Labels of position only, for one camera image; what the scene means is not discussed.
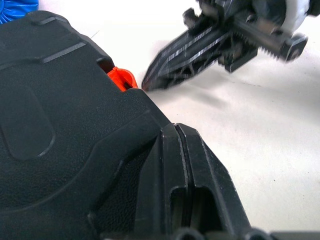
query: black plastic housing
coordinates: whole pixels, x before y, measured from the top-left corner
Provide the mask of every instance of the black plastic housing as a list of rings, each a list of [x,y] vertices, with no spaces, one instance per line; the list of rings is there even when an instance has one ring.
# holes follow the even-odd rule
[[[0,26],[0,239],[169,236],[190,227],[194,201],[211,213],[200,232],[249,227],[198,133],[142,90],[120,91],[114,66],[51,12]]]

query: orange tab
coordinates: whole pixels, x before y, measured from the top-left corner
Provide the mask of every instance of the orange tab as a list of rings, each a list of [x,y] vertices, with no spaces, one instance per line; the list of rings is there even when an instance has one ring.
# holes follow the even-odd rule
[[[122,92],[128,89],[138,88],[134,75],[128,70],[115,66],[107,75]]]

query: black metal jaw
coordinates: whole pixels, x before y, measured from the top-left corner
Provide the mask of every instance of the black metal jaw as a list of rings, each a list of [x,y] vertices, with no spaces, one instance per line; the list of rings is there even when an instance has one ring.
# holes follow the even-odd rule
[[[199,0],[201,15],[196,16],[192,8],[183,14],[188,30],[157,55],[146,72],[142,88],[145,91],[170,88],[216,62],[232,73],[257,56],[258,48],[285,62],[298,58],[308,38],[281,30],[285,5],[283,1],[275,3]]]

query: textured plastic surface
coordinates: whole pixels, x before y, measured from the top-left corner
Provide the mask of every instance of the textured plastic surface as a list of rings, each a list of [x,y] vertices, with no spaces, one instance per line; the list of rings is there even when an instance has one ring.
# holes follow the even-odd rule
[[[122,92],[112,59],[61,16],[31,12],[0,36],[0,239],[132,230],[141,165],[169,120]]]
[[[0,0],[0,24],[20,19],[38,6],[39,0]]]

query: white surface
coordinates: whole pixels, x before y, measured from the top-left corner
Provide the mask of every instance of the white surface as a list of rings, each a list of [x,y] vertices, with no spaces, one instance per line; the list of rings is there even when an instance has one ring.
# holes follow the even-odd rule
[[[194,0],[40,0],[92,38],[140,86],[157,51],[186,30]],[[174,123],[196,128],[229,170],[251,224],[267,231],[320,230],[320,18],[291,64],[262,52],[229,74],[218,65],[179,87],[149,94]]]
[[[285,0],[286,13],[282,25],[289,33],[297,30],[307,17],[310,7],[310,0]]]

